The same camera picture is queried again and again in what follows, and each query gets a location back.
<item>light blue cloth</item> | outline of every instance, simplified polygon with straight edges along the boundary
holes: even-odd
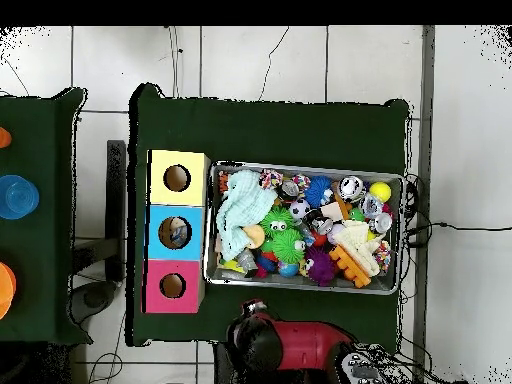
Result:
[[[251,242],[241,227],[260,223],[277,198],[275,190],[259,185],[260,174],[244,169],[229,176],[227,199],[217,213],[222,257],[234,259]]]

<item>pink box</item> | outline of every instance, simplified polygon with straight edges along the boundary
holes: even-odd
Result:
[[[179,274],[185,282],[180,297],[166,297],[161,281],[168,274]],[[204,295],[199,261],[171,261],[150,259],[146,276],[146,310],[153,314],[195,314]]]

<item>stacked boxes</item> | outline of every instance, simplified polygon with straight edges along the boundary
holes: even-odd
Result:
[[[209,162],[202,153],[148,151],[144,313],[199,310],[204,296],[201,261]],[[173,244],[174,231],[185,230],[183,223],[186,238]]]

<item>blue box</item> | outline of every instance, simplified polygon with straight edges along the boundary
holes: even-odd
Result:
[[[186,206],[159,206],[149,207],[149,245],[148,259],[172,259],[179,261],[199,261],[202,258],[201,241],[203,238],[204,208]],[[160,224],[169,218],[181,218],[189,224],[192,235],[187,244],[179,249],[170,249],[162,244],[158,237]]]

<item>blue cup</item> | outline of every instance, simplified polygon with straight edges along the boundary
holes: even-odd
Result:
[[[39,192],[30,181],[18,175],[0,177],[0,218],[23,218],[38,204]]]

